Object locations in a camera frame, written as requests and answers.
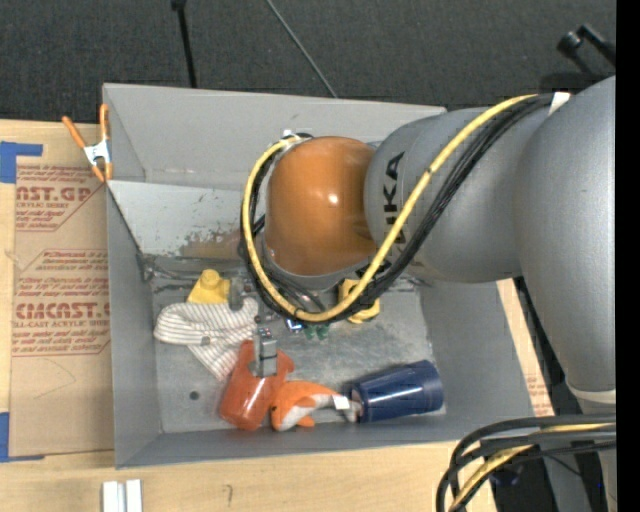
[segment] white striped cloth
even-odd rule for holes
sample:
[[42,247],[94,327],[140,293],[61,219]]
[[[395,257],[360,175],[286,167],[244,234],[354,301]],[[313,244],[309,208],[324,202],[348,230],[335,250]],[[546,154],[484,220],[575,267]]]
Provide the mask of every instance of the white striped cloth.
[[165,307],[153,331],[158,341],[186,345],[217,379],[225,379],[238,362],[243,341],[252,339],[258,303],[245,298],[242,309],[232,311],[227,302],[181,302]]

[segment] yellow cable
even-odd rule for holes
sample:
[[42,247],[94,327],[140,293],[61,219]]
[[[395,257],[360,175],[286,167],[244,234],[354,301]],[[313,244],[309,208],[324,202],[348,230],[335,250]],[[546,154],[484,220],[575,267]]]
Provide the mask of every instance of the yellow cable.
[[281,140],[276,144],[271,146],[256,162],[249,178],[247,180],[247,184],[244,191],[244,199],[242,202],[242,229],[244,232],[244,237],[247,243],[247,252],[249,258],[251,259],[251,263],[255,268],[256,274],[260,279],[260,282],[264,286],[265,290],[271,295],[273,300],[275,300],[278,305],[280,305],[284,310],[286,310],[290,315],[294,318],[298,318],[303,321],[310,322],[325,322],[327,320],[332,319],[333,317],[342,313],[345,309],[347,309],[351,304],[353,304],[356,299],[362,294],[366,286],[369,284],[375,273],[378,271],[380,265],[382,265],[384,259],[387,254],[391,250],[400,230],[404,226],[409,214],[413,210],[416,202],[426,189],[427,185],[431,181],[431,177],[442,167],[442,165],[447,161],[447,158],[451,156],[451,154],[462,144],[462,142],[469,137],[475,130],[477,130],[480,126],[486,123],[489,119],[491,119],[496,114],[512,107],[516,103],[519,103],[527,98],[531,98],[535,96],[535,94],[529,94],[525,96],[518,96],[516,98],[511,98],[509,100],[503,101],[494,107],[491,107],[481,114],[479,114],[476,118],[474,118],[468,125],[466,125],[460,132],[456,134],[456,136],[449,141],[449,143],[440,151],[438,156],[433,160],[431,165],[425,170],[420,181],[415,186],[409,197],[407,198],[406,203],[404,204],[398,218],[394,222],[391,230],[387,234],[386,238],[382,242],[382,245],[378,249],[378,252],[375,254],[373,260],[367,267],[366,272],[360,278],[356,286],[354,286],[349,294],[344,297],[338,304],[333,306],[331,309],[324,311],[322,313],[308,313],[306,311],[300,311],[297,306],[291,304],[285,297],[283,297],[280,292],[273,286],[268,276],[264,272],[262,268],[262,264],[260,263],[260,258],[258,257],[258,253],[256,251],[255,245],[253,243],[253,235],[251,233],[251,223],[249,222],[249,203],[251,200],[251,191],[253,189],[253,183],[255,181],[256,175],[260,171],[260,168],[264,165],[264,163],[275,153],[280,151],[281,149],[289,146],[293,143],[291,140]]
[[[551,432],[583,432],[585,430],[594,430],[601,427],[606,427],[608,425],[613,425],[613,423],[587,423],[584,425],[556,425],[553,427],[547,427],[542,429],[540,432],[543,433],[551,433]],[[484,464],[482,464],[474,473],[469,477],[469,479],[464,483],[462,489],[460,489],[460,493],[453,500],[449,507],[449,511],[454,510],[462,501],[469,495],[469,493],[473,490],[473,488],[478,485],[478,482],[481,482],[483,478],[485,478],[488,474],[494,471],[496,468],[506,464],[508,461],[513,459],[519,453],[528,450],[529,448],[533,448],[534,444],[528,444],[523,446],[516,446],[513,448],[507,448],[505,450],[500,450],[499,452],[494,453]]]

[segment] blue cup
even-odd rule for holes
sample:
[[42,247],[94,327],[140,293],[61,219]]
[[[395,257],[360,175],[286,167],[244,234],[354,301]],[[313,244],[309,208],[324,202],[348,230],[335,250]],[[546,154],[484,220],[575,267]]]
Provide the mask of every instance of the blue cup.
[[427,360],[356,382],[350,394],[362,406],[361,423],[433,412],[444,403],[440,375]]

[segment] gray bin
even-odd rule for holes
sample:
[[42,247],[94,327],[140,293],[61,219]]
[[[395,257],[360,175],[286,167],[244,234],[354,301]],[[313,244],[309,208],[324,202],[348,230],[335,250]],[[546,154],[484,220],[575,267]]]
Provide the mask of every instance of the gray bin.
[[[443,109],[114,84],[103,94],[116,178],[108,187],[107,219],[117,467],[454,440],[532,414],[496,284],[403,279],[382,297],[380,317],[360,330],[338,324],[327,340],[309,342],[287,337],[278,324],[281,348],[296,363],[291,378],[334,387],[430,359],[443,381],[442,410],[366,425],[318,411],[313,429],[284,433],[225,424],[215,414],[224,386],[188,349],[153,338],[155,316],[184,300],[186,286],[146,279],[145,265],[197,274],[203,262],[186,256],[198,244],[225,242],[237,229],[249,169],[284,130],[373,143]],[[217,263],[229,271],[239,265]]]

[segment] black floor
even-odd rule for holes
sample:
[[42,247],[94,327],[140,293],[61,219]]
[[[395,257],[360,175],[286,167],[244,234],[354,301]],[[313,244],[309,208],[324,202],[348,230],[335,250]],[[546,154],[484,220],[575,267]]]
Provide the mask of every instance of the black floor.
[[[616,13],[614,0],[186,5],[200,88],[335,94],[450,110],[541,90],[577,90],[612,74],[614,68],[588,45],[579,51],[591,74],[580,72],[556,44],[583,23],[615,42]],[[0,1],[0,118],[70,115],[95,122],[104,82],[189,87],[170,0]],[[597,460],[582,466],[586,486],[598,489]],[[553,511],[545,479],[541,464],[527,467],[516,486],[497,489],[500,510]],[[598,500],[596,495],[593,509],[603,510]]]

